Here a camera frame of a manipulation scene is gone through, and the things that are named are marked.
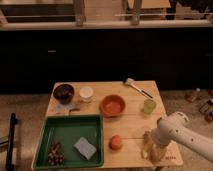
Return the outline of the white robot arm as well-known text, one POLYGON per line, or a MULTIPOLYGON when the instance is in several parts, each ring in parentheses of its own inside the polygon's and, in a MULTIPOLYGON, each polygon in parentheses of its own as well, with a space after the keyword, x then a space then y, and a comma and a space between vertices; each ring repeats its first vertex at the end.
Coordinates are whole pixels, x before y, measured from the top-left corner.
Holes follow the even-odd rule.
POLYGON ((157 126, 151 130, 151 137, 161 147, 175 141, 213 163, 213 139, 188 129, 188 123, 189 118, 185 113, 174 112, 157 120, 157 126))

